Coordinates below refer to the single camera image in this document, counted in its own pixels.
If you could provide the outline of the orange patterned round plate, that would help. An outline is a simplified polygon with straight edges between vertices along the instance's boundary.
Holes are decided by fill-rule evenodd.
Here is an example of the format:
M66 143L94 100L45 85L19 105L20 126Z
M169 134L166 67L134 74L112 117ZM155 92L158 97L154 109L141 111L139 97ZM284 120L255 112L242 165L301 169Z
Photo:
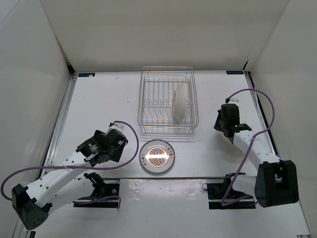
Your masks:
M141 147L139 161L146 172L161 175L173 167L175 155L175 150L170 143L161 139L153 139Z

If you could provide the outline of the white ribbed plate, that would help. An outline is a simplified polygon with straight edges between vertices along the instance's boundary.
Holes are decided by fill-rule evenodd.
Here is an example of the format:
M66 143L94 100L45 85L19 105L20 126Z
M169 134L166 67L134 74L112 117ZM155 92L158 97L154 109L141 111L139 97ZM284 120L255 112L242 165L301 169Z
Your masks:
M187 99L187 83L181 83L173 93L172 113L179 124L185 116Z

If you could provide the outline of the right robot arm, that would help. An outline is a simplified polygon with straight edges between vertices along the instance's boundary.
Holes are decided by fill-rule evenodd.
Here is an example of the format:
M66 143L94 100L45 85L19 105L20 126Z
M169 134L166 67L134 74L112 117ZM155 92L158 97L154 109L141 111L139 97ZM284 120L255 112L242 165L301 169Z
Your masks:
M296 165L269 152L254 138L252 129L240 123L236 104L221 105L214 128L239 148L257 170L255 177L241 172L226 175L222 186L226 197L234 198L242 192L253 197L263 208L299 201Z

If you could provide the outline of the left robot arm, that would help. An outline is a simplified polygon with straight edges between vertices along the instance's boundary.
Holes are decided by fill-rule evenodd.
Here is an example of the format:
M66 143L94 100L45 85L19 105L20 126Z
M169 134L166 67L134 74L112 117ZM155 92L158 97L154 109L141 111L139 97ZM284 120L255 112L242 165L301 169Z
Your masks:
M97 173L87 171L107 161L118 162L127 143L124 126L111 124L107 132L96 130L80 144L60 169L40 179L12 189L12 206L26 230L39 227L49 214L83 197L101 198L105 182Z

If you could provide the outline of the right blue table label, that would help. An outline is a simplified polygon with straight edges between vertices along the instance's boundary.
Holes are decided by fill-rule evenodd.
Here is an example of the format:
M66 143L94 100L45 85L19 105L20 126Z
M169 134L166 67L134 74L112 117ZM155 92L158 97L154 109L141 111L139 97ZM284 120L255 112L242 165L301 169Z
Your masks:
M228 75L242 75L244 73L242 70L227 70L226 74L228 74Z

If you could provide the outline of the blue table label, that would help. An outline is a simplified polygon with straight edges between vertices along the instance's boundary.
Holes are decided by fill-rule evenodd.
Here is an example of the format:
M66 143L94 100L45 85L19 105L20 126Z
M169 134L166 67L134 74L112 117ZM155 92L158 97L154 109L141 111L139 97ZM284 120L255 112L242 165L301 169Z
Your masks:
M242 75L244 73L242 70L227 70L226 74L228 74L228 75Z
M95 73L79 73L78 77L94 77Z

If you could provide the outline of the left blue table label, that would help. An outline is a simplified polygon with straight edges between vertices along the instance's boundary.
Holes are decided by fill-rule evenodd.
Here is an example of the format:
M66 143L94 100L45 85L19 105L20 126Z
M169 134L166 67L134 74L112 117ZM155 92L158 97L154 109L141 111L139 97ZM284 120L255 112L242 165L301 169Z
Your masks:
M95 73L79 73L78 77L94 77Z

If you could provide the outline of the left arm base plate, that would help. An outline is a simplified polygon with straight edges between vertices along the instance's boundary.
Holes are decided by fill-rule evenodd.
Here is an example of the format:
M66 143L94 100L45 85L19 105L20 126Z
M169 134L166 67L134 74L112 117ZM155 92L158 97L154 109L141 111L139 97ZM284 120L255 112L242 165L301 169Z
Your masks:
M119 207L119 189L120 180L104 180L105 185L99 189L99 191L94 191L90 196L79 198L73 204L73 207L78 208L118 208ZM112 196L112 198L103 199L101 201L90 203L92 200L98 200L104 197Z

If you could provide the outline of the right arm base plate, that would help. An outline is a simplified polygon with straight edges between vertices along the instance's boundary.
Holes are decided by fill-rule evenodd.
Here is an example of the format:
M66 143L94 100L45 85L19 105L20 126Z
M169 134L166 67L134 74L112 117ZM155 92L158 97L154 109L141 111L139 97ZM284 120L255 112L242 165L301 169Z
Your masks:
M206 191L209 200L210 210L238 210L238 209L255 209L256 203L252 197L247 197L236 203L222 206L221 202L226 192L222 183L203 183L202 190Z

